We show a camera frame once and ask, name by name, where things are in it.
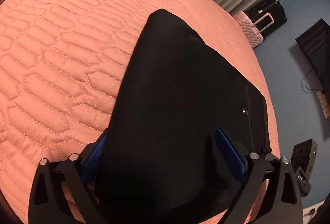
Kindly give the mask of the black pants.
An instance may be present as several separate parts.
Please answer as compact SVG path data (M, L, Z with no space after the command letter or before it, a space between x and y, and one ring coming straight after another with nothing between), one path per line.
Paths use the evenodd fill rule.
M269 153L266 101L181 18L160 9L121 82L96 188L109 223L201 223L241 184L215 137Z

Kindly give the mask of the black box with led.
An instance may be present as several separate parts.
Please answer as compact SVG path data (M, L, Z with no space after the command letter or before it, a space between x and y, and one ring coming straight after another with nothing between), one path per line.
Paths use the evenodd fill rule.
M316 160L318 144L313 140L309 139L302 143L298 143L294 146L291 164L296 172L300 167L305 173L307 180L310 179L312 169Z

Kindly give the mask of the grey charger device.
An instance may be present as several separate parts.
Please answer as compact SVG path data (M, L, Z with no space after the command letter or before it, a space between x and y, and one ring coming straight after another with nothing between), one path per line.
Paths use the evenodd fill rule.
M295 175L298 182L300 195L301 197L306 197L312 188L312 185L309 183L311 170L308 169L307 172L305 172L300 166L298 166Z

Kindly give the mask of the salmon quilted bedspread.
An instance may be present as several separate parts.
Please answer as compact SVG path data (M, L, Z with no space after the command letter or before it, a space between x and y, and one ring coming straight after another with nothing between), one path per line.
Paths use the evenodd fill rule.
M267 100L264 75L234 18L213 0L5 0L1 4L1 192L28 221L39 161L60 161L108 126L121 80L151 13L182 18Z

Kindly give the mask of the pink hard suitcase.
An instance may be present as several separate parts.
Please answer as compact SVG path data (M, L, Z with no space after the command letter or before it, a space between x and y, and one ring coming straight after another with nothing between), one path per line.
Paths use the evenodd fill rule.
M266 30L269 26L274 24L274 19L270 13L266 13L265 15L261 16L258 20L256 20L254 23L250 20L247 14L240 11L237 14L233 16L233 18L237 21L237 23L242 28L242 31L244 32L245 36L247 37L250 46L252 49L257 47L260 43L263 42L263 36L261 33ZM261 30L257 28L257 24L262 22L265 18L269 18L270 22L268 25L263 27Z

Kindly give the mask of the black suitcase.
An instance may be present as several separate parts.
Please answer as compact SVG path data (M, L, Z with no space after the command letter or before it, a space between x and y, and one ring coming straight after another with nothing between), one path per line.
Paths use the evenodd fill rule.
M287 22L286 14L283 6L278 0L261 0L254 6L244 10L244 13L254 23L266 13L269 13L274 22L264 31L261 32L263 39L266 39L271 33L278 30Z

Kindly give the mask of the black wall television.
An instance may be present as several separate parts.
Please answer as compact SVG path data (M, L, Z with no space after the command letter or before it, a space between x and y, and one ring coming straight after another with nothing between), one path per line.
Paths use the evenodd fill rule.
M295 40L323 90L329 92L329 24L320 19Z

